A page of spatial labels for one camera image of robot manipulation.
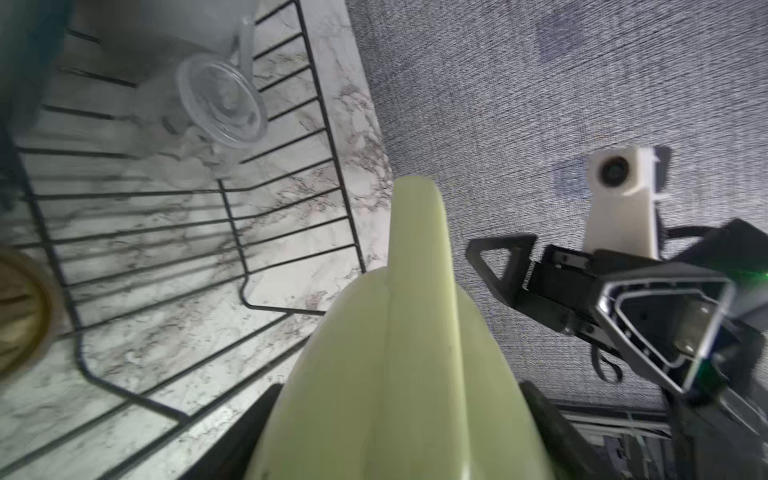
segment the wire rack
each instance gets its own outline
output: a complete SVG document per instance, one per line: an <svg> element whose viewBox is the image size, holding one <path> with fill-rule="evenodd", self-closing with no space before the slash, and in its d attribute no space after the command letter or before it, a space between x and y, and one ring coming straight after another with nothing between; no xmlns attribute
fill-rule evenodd
<svg viewBox="0 0 768 480"><path fill-rule="evenodd" d="M198 409L196 412L192 414L187 414L185 412L180 411L179 409L175 409L162 402L158 402L149 398L153 393L158 392L165 386L168 386L171 383L177 381L178 379L181 379L182 377L189 375L190 373L196 371L200 367L205 366L209 362L231 351L232 349L235 349L239 345L242 345L249 339L252 339L255 336L260 335L261 333L264 333L268 329L274 327L276 324L285 321L286 319L290 318L293 315L303 314L303 315L311 315L311 316L322 316L325 313L321 310L297 309L297 308L290 308L287 306L264 306L264 305L254 305L250 303L247 299L245 289L248 283L248 279L251 275L262 272L264 270L275 268L278 266L284 266L290 263L300 262L302 260L307 260L312 257L319 257L322 255L327 255L327 254L340 251L340 250L345 250L345 249L355 250L356 256L357 256L357 262L359 264L359 271L361 273L366 271L366 266L363 261L362 251L360 249L358 234L353 221L352 211L350 210L349 198L348 198L348 194L344 184L342 169L339 164L338 154L336 153L336 146L334 144L333 135L329 128L330 123L329 123L328 113L327 113L325 103L323 101L322 90L319 84L318 75L316 73L315 59L313 58L312 49L310 47L310 43L306 34L306 24L305 24L303 12L301 9L300 1L289 0L288 2L285 2L282 5L279 5L271 12L267 13L263 17L260 17L259 20L257 20L256 22L256 26L258 27L260 23L269 20L274 15L278 15L282 10L290 7L291 5L295 6L296 15L298 17L299 24L300 24L300 31L294 35L289 36L288 38L283 39L279 43L270 46L267 50L260 52L258 55L256 55L254 60L257 60L263 57L264 55L268 55L269 53L277 50L278 48L281 48L284 45L287 45L288 43L300 38L303 41L304 48L306 49L306 55L307 55L307 61L308 61L307 65L301 68L298 68L295 71L292 71L291 73L284 75L281 78L271 81L266 86L263 86L262 88L260 88L260 91L266 91L270 88L277 86L278 84L284 81L287 81L295 77L298 74L301 74L304 71L310 70L313 74L314 90L316 93L315 96L308 100L302 101L299 104L295 104L290 108L284 111L281 111L278 114L271 116L270 121L274 121L278 118L281 118L282 116L287 115L293 111L296 111L297 109L304 107L308 104L317 103L319 105L319 109L323 118L323 126L307 134L293 138L290 141L287 141L273 148L270 148L268 151L264 151L259 153L256 156L244 159L241 163L247 163L247 162L257 160L258 158L280 151L284 148L289 147L290 145L293 145L308 137L312 137L313 135L318 135L318 134L325 134L327 136L327 141L328 141L329 149L331 152L330 158L314 163L308 167L303 167L299 170L291 171L279 177L271 178L270 180L264 181L262 183L259 183L250 187L226 188L224 186L224 183L221 180L219 180L217 182L217 188L199 189L199 190L169 190L169 191L114 192L114 193L97 193L97 194L49 194L49 195L48 194L40 195L34 192L30 178L25 171L23 163L20 161L20 159L15 158L14 160L15 166L16 166L15 174L18 177L19 183L22 186L23 194L28 204L28 210L39 237L38 242L17 244L15 245L15 247L19 249L42 248L45 251L52 273L55 279L61 284L61 288L65 298L66 310L72 324L72 331L69 333L62 334L62 337L74 338L74 357L75 357L75 362L79 372L91 384L94 384L108 391L111 394L121 397L123 399L123 402L115 406L114 408L109 409L108 411L100 414L99 416L79 425L78 427L72 429L71 431L65 433L64 435L57 437L56 439L48 442L47 444L35 449L34 451L27 453L21 458L18 458L12 463L6 465L4 468L0 469L0 478L8 476L11 473L16 472L20 468L25 467L26 465L29 465L34 460L41 458L43 455L48 454L49 452L53 451L57 447L67 442L70 442L73 439L76 439L78 436L88 432L89 430L93 429L97 425L100 425L102 422L107 421L108 419L114 417L115 415L119 414L120 412L123 412L124 410L132 406L138 406L143 409L151 410L152 412L156 412L160 415L163 415L175 421L175 426L173 426L172 428L170 428L165 433L161 434L151 442L147 443L144 447L137 450L135 453L130 455L128 458L126 458L119 464L107 470L99 478L108 479L108 478L121 477L122 475L129 472L132 468L141 464L150 455L153 455L159 449L167 445L169 442L174 440L176 437L178 437L180 434L182 434L186 430L188 430L196 422L199 422L203 417L212 413L218 407L222 406L225 402L232 399L237 393L242 392L246 387L253 384L258 379L264 377L268 372L275 369L281 362L288 359L294 353L298 352L306 344L306 341L308 340L309 337L305 337L301 339L298 343L294 344L289 349L283 351L277 357L271 359L266 365L259 368L256 372L251 373L245 379L242 379L237 384L231 386L226 392L219 395L213 401L210 401L209 403L207 403L207 405L205 405L201 409ZM96 38L78 31L70 31L69 34L75 37L78 37L80 39L84 39L86 41L98 42ZM104 75L91 73L85 70L81 70L79 68L58 67L58 69L60 71L63 71L66 74L87 77L87 78L98 80L98 81L111 82L114 84L119 84L127 87L135 87L135 84L129 81L125 81L120 78L109 78ZM56 107L51 105L45 105L43 109L48 111L58 112L58 113L78 115L82 117L111 119L109 115L105 115L105 114L99 114L99 113L94 113L90 111L75 110L71 108L61 108L61 107ZM17 151L23 154L46 154L51 156L66 155L66 156L81 156L81 157L83 156L105 157L110 155L116 155L120 157L120 154L105 154L105 153L95 154L93 152L87 152L87 151L65 151L65 150L55 150L55 149L22 148L22 147L18 148ZM255 215L241 216L241 217L237 217L233 215L233 208L231 206L230 198L229 198L230 194L248 192L248 191L264 188L267 185L270 185L274 182L292 177L306 170L310 170L312 168L315 168L324 164L333 164L333 167L336 171L336 176L338 178L338 185L336 187L321 191L312 196L302 198L300 200L296 200L288 204L280 205L279 207L273 208L272 210L264 211ZM282 233L274 237L258 240L256 242L250 242L250 243L243 242L243 240L240 237L240 233L238 232L238 229L236 227L236 222L238 220L248 220L248 219L266 216L278 210L295 207L299 204L308 202L318 197L327 196L328 194L331 194L332 192L336 192L336 191L340 192L343 198L344 209L346 212L346 214L341 217L337 217L322 223L310 225L308 227L303 227L287 233ZM144 229L124 230L124 231L117 231L117 232L95 233L95 234L83 236L83 237L56 240L51 238L49 226L46 223L43 210L41 209L41 203L53 202L53 201L59 201L59 200L86 200L86 199L92 200L92 199L115 199L115 198L131 198L131 197L160 197L160 196L173 196L173 195L185 195L185 194L219 194L223 201L223 209L225 209L226 211L226 216L224 218L216 219L216 220L206 220L206 221L192 222L192 223L177 223L177 224L169 224L162 227L149 227ZM318 253L312 253L310 255L305 255L303 257L293 258L291 260L270 264L268 266L264 266L259 269L249 270L247 260L246 260L247 257L244 252L244 249L256 244L266 243L272 240L291 238L291 236L297 235L298 233L306 232L308 230L316 229L316 228L323 227L328 224L336 223L336 222L347 222L349 224L349 231L351 232L351 237L353 239L352 243L348 243L340 247L334 247ZM102 319L101 321L98 321L96 323L89 323L88 325L84 324L84 322L81 320L81 314L78 311L77 302L73 299L73 295L71 293L71 288L73 287L73 285L68 284L65 279L61 261L59 259L58 252L56 249L57 246L62 245L64 243L83 242L87 240L104 240L104 239L111 239L115 237L122 237L122 236L134 235L139 233L153 233L153 232L161 232L163 230L173 230L173 229L187 228L187 227L198 227L198 226L208 225L213 223L229 224L230 235L232 237L234 245L232 247L226 247L225 250L232 250L237 252L240 265L242 266L242 273L239 273L236 276L232 276L223 280L218 280L209 285L203 286L201 288L196 288L191 291L187 291L185 293L173 296L171 298L163 299L159 302L153 303L148 306L142 306L141 308L138 308L126 313L121 313L118 316L112 316L110 318ZM173 266L176 264L198 260L203 257L213 256L213 255L222 253L223 251L224 250L217 250L214 252L199 253L191 257L175 259L172 261L154 264L151 266L144 266L139 269L131 270L130 272L114 273L108 276L102 276L94 280L89 280L88 282L97 283L97 282L104 282L108 280L112 281L122 275L126 275L129 273L135 274L137 272L159 270L159 269ZM164 379L158 384L148 389L145 389L144 391L139 393L131 392L121 386L115 385L112 382L102 379L99 376L95 375L88 368L88 365L83 357L83 338L85 333L96 330L96 329L100 329L108 324L120 321L122 319L126 319L130 316L134 316L139 313L147 312L149 310L154 310L154 309L160 309L166 305L179 302L180 300L198 296L208 290L217 288L226 283L237 282L238 280L242 281L242 285L240 286L240 301L245 307L252 310L266 310L270 312L282 313L282 315L274 319L273 321L269 322L265 326L262 326L261 328L247 334L246 336L239 338L237 341L225 346L222 349L219 349L215 353L210 354L209 356L195 362L193 365L190 365L187 368L182 369L179 372L176 372L175 374Z"/></svg>

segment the white marble surface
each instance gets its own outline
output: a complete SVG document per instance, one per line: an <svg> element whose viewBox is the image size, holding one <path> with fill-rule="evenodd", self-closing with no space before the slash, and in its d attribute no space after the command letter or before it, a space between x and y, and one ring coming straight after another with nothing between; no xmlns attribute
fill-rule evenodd
<svg viewBox="0 0 768 480"><path fill-rule="evenodd" d="M259 15L280 3L282 0L261 2ZM343 0L314 0L302 6L317 72L304 70L263 90L262 95L269 115L276 116L318 95L316 74L330 125L324 124L317 101L279 116L270 122L264 140L243 152L244 158L303 135L307 138L242 164L223 180L226 188L248 188L304 169L262 187L228 194L237 218L235 227L245 244L247 269L255 273L247 278L243 274L219 193L41 202L51 237L67 240L56 246L56 253L83 324L112 320L84 334L84 364L95 375L132 392L145 392L166 381L167 385L153 390L151 398L188 414L295 346L319 322L318 316L293 315L271 324L282 314L243 306L239 297L243 282L245 297L253 305L325 310L360 273L356 250L350 247L353 236L345 218L342 182L328 161L332 148L324 128L333 135L366 267L386 263L392 173L346 8ZM257 54L299 31L295 5L288 5L257 26ZM67 51L59 62L114 74L104 70L100 54L98 45L68 38ZM255 85L263 88L307 66L308 57L301 37L259 57L254 65ZM130 107L130 96L129 87L56 74L45 102L119 116ZM45 112L40 122L36 134L18 141L26 147L114 151L109 141L101 137L95 141L88 134L113 134L116 129L109 121ZM125 159L41 153L26 154L23 161L37 194L170 189ZM205 188L215 190L217 185ZM322 195L293 205L318 194ZM23 204L13 216L0 221L4 227L12 227L4 228L10 232L4 241L38 241ZM136 232L171 225L182 227ZM302 229L307 230L287 235ZM82 238L114 232L121 234ZM338 250L312 257L329 249ZM26 251L35 258L41 255L39 248ZM308 258L276 266L302 257ZM177 298L212 283L220 285ZM165 303L141 310L156 302ZM258 329L263 331L239 342ZM167 382L235 343L199 369ZM281 362L127 477L176 478L271 383L284 381L296 357ZM74 338L58 340L31 372L0 394L4 426L0 429L0 468L119 404L118 397L86 382L77 370ZM10 478L97 478L173 424L145 409L130 407L16 470Z"/></svg>

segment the marble countertop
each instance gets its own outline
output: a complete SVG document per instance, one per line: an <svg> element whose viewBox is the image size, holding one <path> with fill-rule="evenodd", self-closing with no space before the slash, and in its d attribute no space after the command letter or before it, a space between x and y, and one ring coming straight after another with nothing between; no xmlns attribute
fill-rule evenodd
<svg viewBox="0 0 768 480"><path fill-rule="evenodd" d="M67 37L38 125L17 142L81 330L63 322L42 361L0 394L0 476L178 477L285 381L314 313L360 275L361 258L367 270L386 264L392 171L344 1L282 1L261 2L255 31L254 83L275 117L267 136L221 185L182 194L102 140L130 107L131 79L105 70L93 38ZM0 222L2 242L47 261L23 202ZM179 429L124 403L78 361L195 422Z"/></svg>

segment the yellow-green container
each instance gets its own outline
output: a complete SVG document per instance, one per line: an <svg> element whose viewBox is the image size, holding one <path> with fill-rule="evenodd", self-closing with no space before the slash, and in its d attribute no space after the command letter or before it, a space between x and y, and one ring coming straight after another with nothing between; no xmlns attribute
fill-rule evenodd
<svg viewBox="0 0 768 480"><path fill-rule="evenodd" d="M395 182L387 267L333 303L245 478L554 478L515 377L455 284L430 180Z"/></svg>

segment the metal frame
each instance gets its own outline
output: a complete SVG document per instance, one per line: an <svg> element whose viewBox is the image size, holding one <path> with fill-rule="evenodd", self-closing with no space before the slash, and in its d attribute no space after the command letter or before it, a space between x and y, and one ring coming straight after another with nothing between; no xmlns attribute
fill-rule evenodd
<svg viewBox="0 0 768 480"><path fill-rule="evenodd" d="M279 114L275 114L274 116L270 117L270 120L275 120L279 117L282 117L285 114L289 114L292 111L295 111L298 108L301 108L305 105L311 104L313 102L317 102L319 104L319 108L321 111L321 114L323 116L323 123L324 126L322 128L319 128L315 131L309 132L307 134L304 134L300 137L294 138L291 141L287 141L281 145L278 145L274 148L269 149L268 151L264 151L256 156L249 157L245 160L243 160L241 163L246 163L250 161L254 161L260 157L263 157L267 154L271 154L275 151L278 151L280 149L283 149L285 147L288 147L292 144L295 144L296 142L299 142L301 140L304 140L308 137L312 137L314 135L318 134L325 134L328 137L329 146L331 150L331 157L327 158L323 161L317 162L315 164L312 164L308 167L303 167L299 170L295 170L293 172L290 172L288 174L281 175L279 177L270 179L268 181L262 182L257 185L253 185L252 187L244 187L244 188L225 188L222 181L218 181L217 189L199 189L199 190L173 190L173 191L146 191L146 192L121 192L121 193L103 193L103 194L56 194L56 195L37 195L32 189L31 181L29 180L23 163L20 159L16 158L15 161L17 162L17 175L18 179L20 180L20 183L22 185L23 194L25 196L25 199L29 206L29 211L31 214L31 218L34 222L34 225L38 231L39 235L39 242L36 243L24 243L19 245L14 245L14 247L19 249L25 249L25 248L43 248L45 250L45 253L48 257L48 262L50 263L51 270L53 272L53 275L55 279L61 284L61 288L64 294L65 299L65 306L66 310L70 316L73 331L70 333L66 333L61 335L60 338L69 338L74 337L75 338L75 348L74 348L74 357L75 362L77 364L77 367L83 377L86 378L87 381L90 383L101 387L102 389L115 394L117 396L120 396L124 399L124 402L122 402L120 405L102 413L98 417L91 419L87 421L86 423L72 429L70 432L65 433L64 435L61 435L57 437L54 440L51 440L47 444L43 445L42 447L37 448L36 450L33 450L32 452L27 453L26 455L22 456L21 458L16 459L15 461L11 462L10 464L6 465L3 468L0 468L0 478L4 478L8 475L10 475L13 472L16 472L22 467L25 467L26 465L31 464L33 461L35 461L38 458L41 458L42 456L48 454L49 452L52 452L57 447L70 442L71 440L75 439L79 435L82 435L83 433L89 431L90 429L94 428L96 425L101 424L102 422L112 418L113 416L117 415L120 412L123 412L125 409L127 409L130 406L140 406L145 409L149 409L152 412L156 412L160 415L164 415L168 417L169 419L173 419L176 422L176 425L172 427L167 432L163 433L162 435L158 436L148 444L146 444L143 448L136 451L134 454L120 462L119 464L113 466L112 468L108 469L106 472L104 472L101 476L99 476L100 480L107 480L107 479L113 479L113 478L119 478L125 473L129 472L132 468L136 467L137 465L141 464L145 459L147 459L150 455L153 455L155 452L157 452L159 449L161 449L163 446L167 445L170 441L174 440L176 437L178 437L181 433L189 429L192 425L194 425L196 422L201 420L204 416L208 415L209 413L212 413L213 410L217 409L218 407L222 406L226 401L233 398L237 393L244 390L246 387L251 385L256 380L262 378L264 375L266 375L269 371L276 368L282 361L289 358L291 355L293 355L295 352L299 351L307 342L309 337L305 337L301 339L298 343L291 346L289 349L285 350L281 354L278 355L278 357L270 360L266 365L259 368L256 372L251 373L246 377L245 379L241 380L231 388L229 388L225 393L221 394L215 400L211 401L207 405L205 405L203 408L197 410L195 413L188 415L185 412L182 412L178 409L175 409L173 407L170 407L168 405L165 405L161 402L156 402L152 399L149 399L148 396L152 395L153 393L159 391L160 389L164 388L167 385L170 385L172 382L177 381L178 379L184 377L185 375L194 372L196 369L200 368L201 366L204 366L211 362L212 360L216 359L219 356L222 356L224 353L227 353L231 351L232 349L238 347L239 345L245 343L247 340L252 339L255 336L258 336L259 334L267 331L268 329L274 327L278 323L283 322L285 319L288 319L292 315L295 314L303 314L303 315L314 315L314 316L322 316L325 312L320 310L302 310L302 309L295 309L295 308L289 308L289 307L282 307L282 306L261 306L261 305L253 305L252 303L249 303L246 299L245 295L245 287L247 285L248 279L251 274L259 273L264 270L268 270L270 268L275 268L278 266L287 265L290 263L298 262L301 260L307 260L312 257L318 257L322 255L326 255L329 253L333 253L339 250L345 250L349 248L354 248L357 254L357 259L359 262L359 268L361 273L365 273L366 266L365 261L363 259L362 250L360 248L359 238L357 235L357 230L355 228L355 223L352 215L352 211L349 205L349 196L346 192L346 187L344 184L344 177L343 172L341 169L341 165L339 164L339 158L338 154L336 152L336 145L333 140L333 134L331 132L330 122L328 118L327 109L325 106L325 102L323 101L323 95L322 95L322 89L320 87L320 82L318 79L317 71L316 71L316 64L312 53L312 48L310 47L310 42L307 37L306 33L306 23L304 21L303 12L301 8L300 0L289 0L288 2L284 2L283 4L276 7L274 10L269 12L268 14L264 15L263 17L259 18L256 21L255 25L258 25L261 22L264 22L268 18L272 17L273 15L281 12L285 8L295 5L296 8L296 14L300 22L300 32L296 33L295 35L291 35L290 37L282 40L280 43L268 48L265 51L260 52L258 55L254 56L254 60L263 57L264 55L268 55L270 52L277 50L278 48L287 45L289 42L297 40L298 38L301 38L303 40L304 46L306 48L307 53L307 61L308 65L302 68L299 68L290 74L279 78L268 85L262 87L260 91L265 91L269 88L274 87L275 85L294 77L295 75L306 71L311 70L313 73L314 78L314 88L316 92L316 96L314 98L310 98L307 101L304 101L298 105L294 105L291 108L280 112ZM96 38L91 37L90 35L81 34L76 31L69 31L70 35L76 36L78 38L87 40L87 41L94 41L98 42ZM75 74L82 77L88 77L91 79L96 79L100 81L109 81L115 84L120 84L123 86L130 86L135 87L135 84L130 83L129 81L120 80L116 78L107 78L103 75L99 74L93 74L86 71L73 69L73 68L59 68L60 71L63 71L64 73L68 74ZM79 111L79 110L73 110L69 108L60 108L60 107L52 107L52 106L43 106L45 110L49 111L56 111L58 113L66 113L66 114L73 114L73 115L80 115L85 117L92 117L92 118L102 118L105 120L113 119L112 116L106 115L106 114L97 114L94 112L88 112L88 111ZM18 148L17 149L21 153L26 154L48 154L48 155L69 155L69 156L80 156L80 157L124 157L124 155L121 154L104 154L104 153L95 153L95 152L86 152L86 151L59 151L59 150L50 150L50 149L24 149L24 148ZM274 208L272 210L262 212L260 214L255 215L248 215L244 217L235 217L232 214L232 208L229 202L228 194L236 193L236 192L244 192L244 191L250 191L255 190L257 188L265 187L268 184L271 184L273 182L276 182L278 180L283 180L288 177L292 177L295 174L299 174L305 170L311 170L315 167L318 167L323 164L328 164L329 162L333 162L333 166L336 169L336 176L339 180L338 187L334 187L328 190L325 190L323 192L320 192L318 194L314 194L308 198L303 198L301 200L292 202L290 204L285 204L280 207ZM275 237L266 238L263 240L258 240L256 242L250 242L250 243L243 243L240 239L240 235L237 232L237 228L235 225L235 222L237 220L245 220L245 219L253 219L258 218L262 216L266 216L268 214L274 213L279 210L283 210L286 208L294 207L298 204L302 204L304 202L313 200L317 197L323 197L325 195L331 194L332 192L339 191L343 198L344 207L346 209L346 214L334 218L332 220L328 220L322 223L318 223L316 225L311 225L309 227L300 228L298 230L294 230L288 233L283 233L280 235L277 235ZM165 227L152 227L152 228L143 228L143 229L134 229L134 230L126 230L126 231L117 231L117 232L110 232L110 233L97 233L93 235L88 235L85 237L75 237L75 238L64 238L60 240L53 240L49 233L48 233L48 227L45 222L44 215L42 213L42 210L40 208L40 202L43 201L56 201L56 200L78 200L78 199L98 199L98 198L125 198L125 197L152 197L152 196L168 196L168 195L185 195L185 194L215 194L219 193L221 195L222 201L223 201L223 208L225 209L227 213L227 217L219 220L208 220L208 221L201 221L201 222L193 222L193 223L180 223L175 225L168 225ZM349 223L349 229L352 234L353 242L349 243L347 245L343 245L341 247L336 247L328 250L324 250L319 253L313 253L311 255L306 255L304 257L294 258L288 261L283 261L279 263L274 263L269 266L265 266L259 269L255 270L249 270L246 262L246 255L244 253L244 248L250 247L253 245L257 245L259 243L266 243L272 240L278 240L285 237L290 237L296 233L302 233L308 230L312 230L318 227L323 227L325 225L336 223L340 221L347 221ZM76 282L72 284L67 284L65 281L65 276L63 274L62 268L61 268L61 262L58 259L58 254L56 252L55 246L62 245L66 243L74 243L74 242L82 242L87 240L100 240L100 239L107 239L107 238L115 238L115 237L121 237L124 235L134 235L138 233L151 233L151 232L158 232L163 230L172 230L177 228L186 228L186 227L197 227L201 225L207 225L207 224L213 224L213 223L229 223L230 225L230 232L234 240L234 247L227 247L225 249L219 249L215 250L209 253L201 253L194 255L192 257L186 257L182 259L176 259L172 260L166 263L161 263L158 265L152 265L152 266L145 266L139 269L130 270L127 272L121 272L121 273L115 273L107 276L103 276L97 279L91 279L91 280L85 280L81 282ZM197 260L204 257L211 257L213 255L217 255L219 253L222 253L224 251L231 251L236 250L238 252L238 257L240 260L240 263L243 267L243 273L240 275L233 276L231 278L220 280L215 283L212 283L210 285L197 288L195 290L192 290L190 292L182 293L181 295L174 296L172 298L168 298L165 300L161 300L160 302L156 302L154 304L151 304L149 306L142 306L140 308L137 308L135 310L132 310L127 313L122 313L117 316L113 316L111 318L103 319L102 321L98 323L92 323L90 325L83 325L76 302L73 300L72 295L70 293L70 288L74 286L82 286L89 283L97 283L101 281L106 280L113 280L115 278L118 278L123 275L128 274L134 274L136 272L144 272L149 270L156 270L165 268L167 266L172 266L178 263L184 263L192 260ZM278 312L282 313L283 315L279 318L273 320L272 322L266 324L265 326L262 326L261 328L249 333L248 335L241 337L237 341L231 343L228 346L225 346L224 348L218 350L217 352L207 356L206 358L199 360L198 362L194 363L191 366L188 366L186 369L181 370L180 372L175 373L169 378L166 378L162 382L158 383L155 386L152 386L149 389L144 390L140 393L134 393L130 392L120 386L115 385L114 383L108 382L104 379L99 378L94 373L90 371L88 368L88 365L85 362L85 359L83 357L83 338L84 334L87 332L90 332L94 329L101 328L107 324L120 321L122 319L126 319L130 316L136 315L138 313L142 313L148 310L153 310L156 308L161 308L162 306L166 306L168 304L175 303L179 300L199 295L203 292L206 292L208 290L211 290L213 288L216 288L218 286L222 286L227 283L231 283L237 280L242 280L242 285L240 287L240 300L243 303L243 305L251 310L265 310L270 312Z"/></svg>

